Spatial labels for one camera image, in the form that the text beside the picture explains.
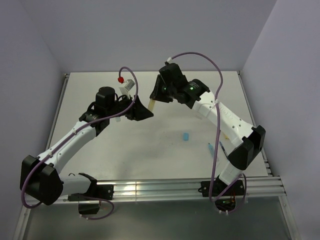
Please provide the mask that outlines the yellow highlighter pen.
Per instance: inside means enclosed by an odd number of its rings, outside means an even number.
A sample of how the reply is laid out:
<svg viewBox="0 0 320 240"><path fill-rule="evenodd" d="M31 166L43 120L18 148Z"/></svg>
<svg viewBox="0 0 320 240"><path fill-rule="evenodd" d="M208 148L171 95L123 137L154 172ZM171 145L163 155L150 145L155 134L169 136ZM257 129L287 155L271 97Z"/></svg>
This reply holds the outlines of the yellow highlighter pen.
<svg viewBox="0 0 320 240"><path fill-rule="evenodd" d="M153 99L151 99L151 100L149 101L149 104L148 104L148 110L149 110L149 111L153 112L155 103L156 103L156 101L153 100Z"/></svg>

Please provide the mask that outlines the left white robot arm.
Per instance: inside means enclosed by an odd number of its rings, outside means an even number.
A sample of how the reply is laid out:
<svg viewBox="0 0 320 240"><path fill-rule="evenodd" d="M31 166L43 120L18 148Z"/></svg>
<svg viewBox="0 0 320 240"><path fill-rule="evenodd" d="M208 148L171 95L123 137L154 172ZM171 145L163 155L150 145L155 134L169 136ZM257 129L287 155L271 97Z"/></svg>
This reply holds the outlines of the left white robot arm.
<svg viewBox="0 0 320 240"><path fill-rule="evenodd" d="M153 117L153 113L141 103L136 95L118 100L115 89L101 87L87 111L76 122L72 130L55 145L36 157L28 155L21 165L21 201L27 208L25 195L29 195L47 206L65 195L80 195L91 200L98 195L97 180L79 173L61 178L60 173L68 161L88 142L96 138L115 117L125 116L131 121L142 121Z"/></svg>

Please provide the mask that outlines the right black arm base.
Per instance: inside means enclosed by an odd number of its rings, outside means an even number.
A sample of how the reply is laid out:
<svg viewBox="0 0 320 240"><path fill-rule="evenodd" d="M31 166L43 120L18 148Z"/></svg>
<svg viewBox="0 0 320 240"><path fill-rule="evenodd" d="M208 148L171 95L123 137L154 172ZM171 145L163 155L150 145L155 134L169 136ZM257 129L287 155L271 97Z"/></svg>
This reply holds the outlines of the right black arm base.
<svg viewBox="0 0 320 240"><path fill-rule="evenodd" d="M214 180L212 187L212 197L217 197L227 185L221 181ZM201 181L200 188L197 190L202 194L202 197L209 196L210 181ZM237 180L222 196L243 196L245 193L245 186L242 180Z"/></svg>

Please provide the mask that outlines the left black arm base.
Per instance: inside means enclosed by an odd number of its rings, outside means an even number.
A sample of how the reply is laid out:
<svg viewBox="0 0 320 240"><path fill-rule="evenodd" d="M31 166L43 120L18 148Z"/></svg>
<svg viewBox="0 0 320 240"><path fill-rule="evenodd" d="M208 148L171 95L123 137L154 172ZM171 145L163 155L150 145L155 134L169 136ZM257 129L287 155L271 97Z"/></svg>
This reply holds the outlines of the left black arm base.
<svg viewBox="0 0 320 240"><path fill-rule="evenodd" d="M114 194L114 186L112 184L101 185L96 184L90 187L86 193L74 193L67 197L69 202L78 202L78 213L81 217L88 220L101 220L110 216L115 206L111 202ZM101 209L102 203L110 204L111 209L106 215L95 216Z"/></svg>

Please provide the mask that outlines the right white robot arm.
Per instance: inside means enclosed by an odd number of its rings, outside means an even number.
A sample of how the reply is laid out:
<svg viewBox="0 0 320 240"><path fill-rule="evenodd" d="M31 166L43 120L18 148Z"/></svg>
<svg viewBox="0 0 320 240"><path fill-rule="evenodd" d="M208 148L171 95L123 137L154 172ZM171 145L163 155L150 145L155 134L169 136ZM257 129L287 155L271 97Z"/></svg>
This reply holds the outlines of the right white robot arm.
<svg viewBox="0 0 320 240"><path fill-rule="evenodd" d="M176 63L166 63L159 70L150 99L170 103L177 100L180 104L196 111L223 132L234 146L227 156L227 164L219 174L216 183L217 191L222 195L229 194L233 181L245 171L261 152L266 130L258 125L245 122L223 103L199 79L188 81Z"/></svg>

